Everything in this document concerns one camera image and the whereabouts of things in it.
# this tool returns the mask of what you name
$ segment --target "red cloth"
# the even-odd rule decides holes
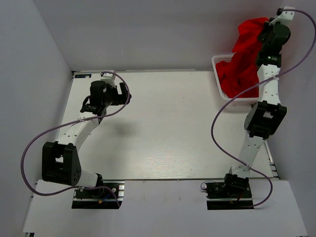
[[[230,98],[259,82],[256,58],[262,43],[257,40],[257,37],[266,21],[268,18],[256,18],[246,20],[238,26],[239,38],[232,50],[235,52],[232,61],[221,61],[216,64],[221,88]],[[240,98],[258,96],[259,91],[255,88],[244,93]]]

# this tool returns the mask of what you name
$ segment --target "plastic basket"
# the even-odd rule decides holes
[[[215,78],[216,78],[217,86],[218,86],[218,89],[219,89],[219,93],[220,93],[221,97],[224,100],[226,100],[226,101],[229,101],[231,98],[229,98],[225,94],[225,92],[223,92],[223,90],[221,88],[221,85],[220,85],[219,80],[218,80],[218,75],[217,75],[217,71],[216,71],[215,65],[218,62],[221,62],[221,61],[231,62],[232,57],[233,57],[233,54],[216,55],[216,56],[212,57],[212,64],[213,64],[213,69],[214,69]],[[256,97],[256,98],[237,98],[231,103],[231,105],[251,105],[251,104],[255,104],[258,101],[258,99],[259,99],[258,97]]]

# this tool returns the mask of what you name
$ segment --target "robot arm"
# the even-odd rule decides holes
[[[125,104],[127,90],[124,83],[119,85],[122,94],[118,93],[114,77],[109,74],[103,74],[101,80],[92,82],[90,96],[84,100],[78,119],[104,116],[110,105]],[[90,188],[103,184],[102,175],[81,169],[78,157],[80,147],[101,121],[102,118],[98,118],[73,124],[58,140],[44,144],[42,149],[43,180]]]
[[[282,46],[290,38],[290,30],[286,26],[294,16],[294,12],[282,12],[266,22],[258,40],[263,42],[257,57],[259,81],[278,75],[281,68]],[[225,176],[224,191],[230,194],[242,193],[249,182],[250,169],[262,144],[273,135],[286,115],[286,107],[282,106],[278,97],[278,78],[260,86],[258,102],[246,117],[244,123],[245,139],[237,161]]]

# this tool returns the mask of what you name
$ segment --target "white panel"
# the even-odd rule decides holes
[[[316,19],[314,0],[286,0],[286,5],[305,10]],[[313,25],[301,13],[295,13],[289,27],[291,38],[282,50],[282,71],[303,58],[314,37]],[[316,237],[315,65],[316,49],[299,68],[280,77],[279,95],[287,115],[269,140],[277,172],[289,181],[311,237]]]
[[[282,0],[34,0],[73,71],[208,69]]]
[[[126,181],[119,210],[71,209],[74,191],[34,196],[24,227],[36,237],[297,237],[306,230],[287,181],[273,181],[270,199],[255,210],[207,210],[201,181]],[[267,181],[250,181],[254,201]],[[39,181],[38,191],[62,189]]]
[[[223,105],[213,72],[120,75],[130,87],[131,102],[119,114],[103,119],[86,139],[79,151],[83,169],[106,179],[224,178],[233,161],[210,137],[211,123]],[[97,73],[90,79],[74,79],[63,123],[77,118],[91,82],[98,79]],[[117,109],[110,106],[108,113]],[[215,136],[237,156],[250,106],[233,110],[219,117]],[[272,176],[265,146],[253,167]]]
[[[20,235],[31,192],[20,174],[27,143],[60,123],[71,71],[31,0],[2,0],[0,7],[0,235]],[[40,178],[45,136],[26,157],[26,174]]]

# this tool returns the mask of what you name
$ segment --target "white tabletop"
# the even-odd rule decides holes
[[[210,126],[223,104],[213,72],[124,72],[131,102],[117,115],[105,118],[79,151],[81,167],[105,179],[215,179],[229,171],[232,159],[210,137]],[[74,79],[63,123],[75,120],[90,83]],[[108,113],[118,107],[108,107]],[[238,155],[243,123],[250,107],[226,110],[215,136]],[[272,177],[269,156],[262,146],[253,165]],[[251,173],[251,177],[260,177]]]

